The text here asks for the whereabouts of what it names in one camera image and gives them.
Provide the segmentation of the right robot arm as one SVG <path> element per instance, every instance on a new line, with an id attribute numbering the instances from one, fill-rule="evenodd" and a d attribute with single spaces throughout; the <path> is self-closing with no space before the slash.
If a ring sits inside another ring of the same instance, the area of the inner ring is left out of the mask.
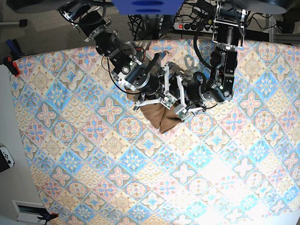
<path id="1" fill-rule="evenodd" d="M 125 88 L 125 93 L 131 90 L 148 96 L 165 96 L 160 79 L 151 73 L 159 54 L 155 54 L 154 59 L 144 65 L 131 43 L 125 48 L 117 33 L 108 33 L 110 21 L 105 20 L 105 16 L 110 6 L 112 3 L 104 0 L 72 0 L 61 5 L 58 12 L 67 22 L 79 26 L 87 37 L 86 41 L 95 40 L 96 51 L 114 66 L 110 73 L 112 80 L 117 82 L 118 87 Z"/>

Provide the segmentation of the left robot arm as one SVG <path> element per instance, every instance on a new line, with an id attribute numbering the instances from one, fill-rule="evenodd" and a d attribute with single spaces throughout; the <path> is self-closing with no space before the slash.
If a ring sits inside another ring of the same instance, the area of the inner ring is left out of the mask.
<path id="1" fill-rule="evenodd" d="M 193 47 L 199 61 L 210 70 L 210 77 L 195 72 L 193 83 L 187 86 L 187 97 L 191 106 L 204 106 L 205 102 L 211 101 L 225 103 L 234 95 L 236 50 L 243 46 L 248 11 L 237 7 L 232 0 L 218 0 L 215 4 L 199 0 L 196 5 L 205 13 L 197 24 Z M 197 40 L 200 31 L 209 24 L 213 27 L 212 41 L 216 47 L 207 62 L 200 53 Z"/>

